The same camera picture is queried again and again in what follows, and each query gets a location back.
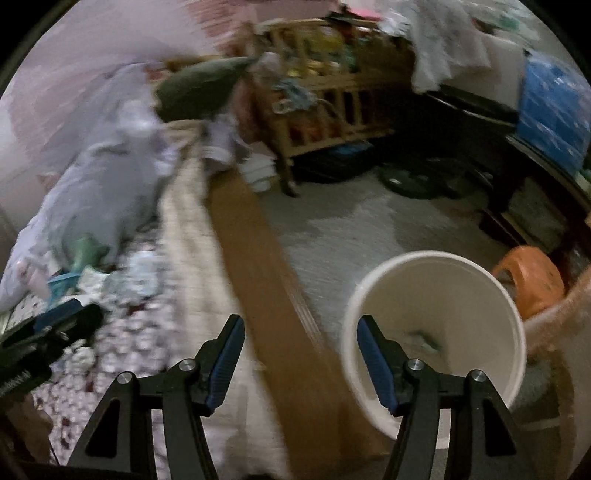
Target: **white cloth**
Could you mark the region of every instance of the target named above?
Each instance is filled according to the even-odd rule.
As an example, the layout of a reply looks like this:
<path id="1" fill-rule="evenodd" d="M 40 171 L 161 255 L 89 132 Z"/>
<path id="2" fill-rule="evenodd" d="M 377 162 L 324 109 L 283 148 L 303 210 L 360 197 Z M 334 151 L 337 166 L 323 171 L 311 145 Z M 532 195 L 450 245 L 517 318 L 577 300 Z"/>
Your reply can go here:
<path id="1" fill-rule="evenodd" d="M 439 85 L 466 69 L 490 68 L 480 32 L 457 0 L 386 0 L 380 28 L 413 43 L 413 91 Z"/>
<path id="2" fill-rule="evenodd" d="M 184 132 L 174 131 L 178 140 L 198 138 L 198 129 L 192 129 L 190 122 L 172 123 L 173 130 L 179 125 L 187 127 Z M 186 356 L 194 356 L 204 341 L 219 334 L 232 313 L 241 310 L 203 205 L 206 166 L 199 150 L 197 142 L 182 149 L 183 162 L 159 205 L 163 247 L 179 280 L 179 302 L 187 332 Z M 220 480 L 262 473 L 278 479 L 293 477 L 277 414 L 260 376 L 261 368 L 247 334 L 223 405 L 213 416 L 202 419 Z"/>

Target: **green cloth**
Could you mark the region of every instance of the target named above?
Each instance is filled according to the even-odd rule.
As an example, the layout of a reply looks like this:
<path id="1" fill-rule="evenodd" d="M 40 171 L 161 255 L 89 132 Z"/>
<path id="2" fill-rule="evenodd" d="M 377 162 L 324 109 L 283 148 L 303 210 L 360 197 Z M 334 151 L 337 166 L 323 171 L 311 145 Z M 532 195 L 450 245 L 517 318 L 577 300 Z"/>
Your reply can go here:
<path id="1" fill-rule="evenodd" d="M 183 68 L 160 84 L 158 114 L 164 122 L 210 118 L 228 102 L 232 89 L 256 59 L 235 57 Z"/>

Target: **floor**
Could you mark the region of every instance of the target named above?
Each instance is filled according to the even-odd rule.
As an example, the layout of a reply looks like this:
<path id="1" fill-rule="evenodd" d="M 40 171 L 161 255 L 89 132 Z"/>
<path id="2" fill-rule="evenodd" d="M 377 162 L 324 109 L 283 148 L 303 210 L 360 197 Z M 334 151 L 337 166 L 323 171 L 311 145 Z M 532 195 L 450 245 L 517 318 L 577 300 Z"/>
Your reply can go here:
<path id="1" fill-rule="evenodd" d="M 337 350 L 350 295 L 385 260 L 434 249 L 490 270 L 508 250 L 478 228 L 483 194 L 454 201 L 407 199 L 387 190 L 373 171 L 339 184 L 303 184 L 300 193 L 291 198 L 275 189 L 259 199 L 316 320 Z M 446 450 L 436 451 L 432 480 L 443 479 L 446 458 Z M 374 462 L 345 479 L 381 478 L 386 464 Z"/>

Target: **white plastic bucket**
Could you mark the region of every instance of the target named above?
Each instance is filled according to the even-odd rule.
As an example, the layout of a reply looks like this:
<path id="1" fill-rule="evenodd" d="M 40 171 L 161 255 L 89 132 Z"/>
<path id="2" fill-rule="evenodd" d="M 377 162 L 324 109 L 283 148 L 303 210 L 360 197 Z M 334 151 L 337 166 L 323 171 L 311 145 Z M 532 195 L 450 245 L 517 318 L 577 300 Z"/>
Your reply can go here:
<path id="1" fill-rule="evenodd" d="M 410 358 L 454 375 L 479 368 L 507 406 L 515 400 L 526 360 L 521 318 L 501 284 L 474 262 L 436 251 L 400 255 L 371 271 L 349 301 L 341 344 L 345 376 L 371 423 L 395 439 L 400 419 L 380 404 L 357 346 L 357 323 L 365 314 Z M 440 353 L 409 344 L 414 332 L 434 339 Z M 449 426 L 450 412 L 442 410 L 437 448 L 448 447 Z"/>

